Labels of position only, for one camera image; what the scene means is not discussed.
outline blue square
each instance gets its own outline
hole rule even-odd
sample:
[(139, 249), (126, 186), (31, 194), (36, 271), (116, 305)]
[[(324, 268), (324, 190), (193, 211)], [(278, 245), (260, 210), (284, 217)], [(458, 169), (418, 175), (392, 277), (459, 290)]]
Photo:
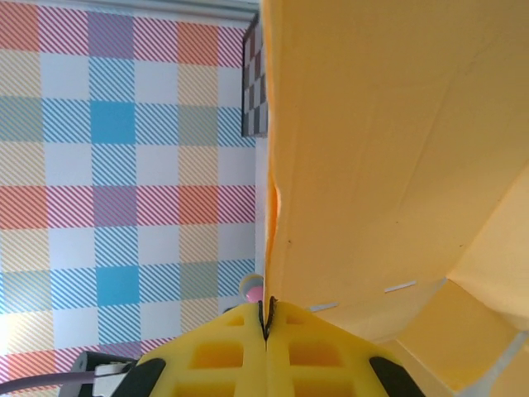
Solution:
[(180, 300), (180, 266), (141, 266), (140, 294), (142, 303)]
[(255, 147), (255, 138), (241, 136), (241, 108), (218, 108), (218, 145)]
[(138, 304), (140, 272), (138, 266), (98, 267), (98, 305)]
[(93, 184), (136, 185), (136, 148), (133, 145), (93, 145)]
[(97, 306), (96, 271), (92, 268), (51, 271), (53, 309)]
[(92, 115), (92, 143), (136, 143), (134, 132), (134, 103), (90, 103)]
[(88, 57), (41, 54), (43, 98), (89, 100)]
[(48, 270), (7, 272), (2, 278), (5, 313), (51, 310)]
[(136, 139), (142, 145), (178, 145), (179, 113), (176, 105), (136, 105)]
[(90, 98), (100, 101), (134, 102), (134, 62), (91, 57)]
[(99, 308), (98, 312), (100, 344), (140, 341), (139, 304), (107, 306)]
[(90, 143), (88, 101), (44, 99), (44, 139), (52, 143)]
[(239, 294), (239, 283), (249, 273), (255, 271), (254, 260), (221, 261), (218, 264), (218, 295)]
[(137, 263), (137, 227), (96, 227), (96, 264), (98, 267), (131, 266)]

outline checkered pattern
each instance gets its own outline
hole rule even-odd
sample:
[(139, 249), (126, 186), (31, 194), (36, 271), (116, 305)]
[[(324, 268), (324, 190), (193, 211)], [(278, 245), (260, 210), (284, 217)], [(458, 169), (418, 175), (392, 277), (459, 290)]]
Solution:
[(242, 136), (266, 136), (268, 103), (266, 100), (265, 48), (259, 14), (244, 35)]
[(0, 381), (139, 356), (254, 269), (244, 29), (129, 14), (0, 2)]

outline black cable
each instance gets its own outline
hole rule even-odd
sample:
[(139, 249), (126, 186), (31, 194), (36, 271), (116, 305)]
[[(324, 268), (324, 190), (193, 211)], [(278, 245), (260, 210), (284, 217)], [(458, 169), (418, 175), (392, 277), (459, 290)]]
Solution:
[(95, 372), (62, 372), (59, 374), (45, 374), (28, 376), (26, 378), (10, 380), (0, 384), (0, 395), (32, 387), (64, 385), (66, 383), (90, 384), (95, 380)]

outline plaid wallpaper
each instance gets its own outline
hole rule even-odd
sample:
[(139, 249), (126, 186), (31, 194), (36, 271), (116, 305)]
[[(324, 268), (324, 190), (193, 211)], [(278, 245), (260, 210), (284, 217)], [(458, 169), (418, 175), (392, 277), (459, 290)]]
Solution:
[(139, 356), (236, 301), (255, 266), (243, 32), (0, 2), (0, 381)]

